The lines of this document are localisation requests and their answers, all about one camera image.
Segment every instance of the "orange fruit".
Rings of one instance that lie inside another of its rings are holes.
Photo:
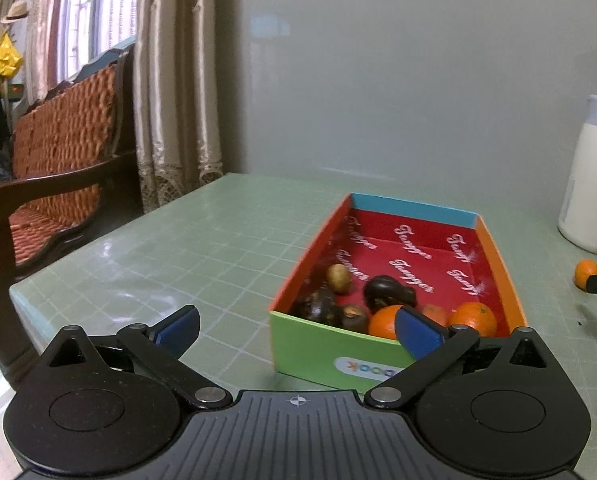
[[[397,333],[394,332],[394,318],[401,308],[400,305],[384,306],[370,319],[368,334],[385,339],[397,340]]]
[[[575,285],[585,290],[587,279],[593,274],[597,274],[597,263],[594,260],[581,260],[575,268]]]
[[[448,313],[445,312],[445,309],[440,306],[428,303],[427,305],[423,306],[421,313],[424,316],[436,321],[441,326],[447,326],[448,324]]]
[[[495,314],[483,303],[463,303],[448,320],[448,326],[456,324],[472,327],[481,337],[493,337],[496,334]]]

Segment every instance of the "wooden chair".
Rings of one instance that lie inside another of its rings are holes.
[[[0,184],[0,367],[14,388],[38,353],[10,286],[142,214],[133,46],[114,53],[117,61],[85,66],[14,128],[15,179]]]

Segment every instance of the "yellow bag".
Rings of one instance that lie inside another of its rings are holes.
[[[16,50],[7,32],[0,41],[0,76],[5,79],[13,78],[22,65],[21,53]]]

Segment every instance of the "small potato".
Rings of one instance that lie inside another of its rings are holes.
[[[325,279],[328,288],[335,294],[347,294],[352,285],[350,272],[341,264],[330,266],[327,269]]]

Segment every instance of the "dried fruit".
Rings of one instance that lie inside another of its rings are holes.
[[[341,311],[343,312],[343,323],[341,328],[361,334],[368,333],[370,316],[363,307],[350,303],[343,305]]]
[[[340,327],[343,320],[343,311],[336,304],[335,295],[326,288],[319,288],[306,301],[294,303],[290,314],[335,327]]]
[[[406,304],[416,306],[416,293],[391,276],[375,276],[363,287],[365,305],[375,314],[384,306]]]

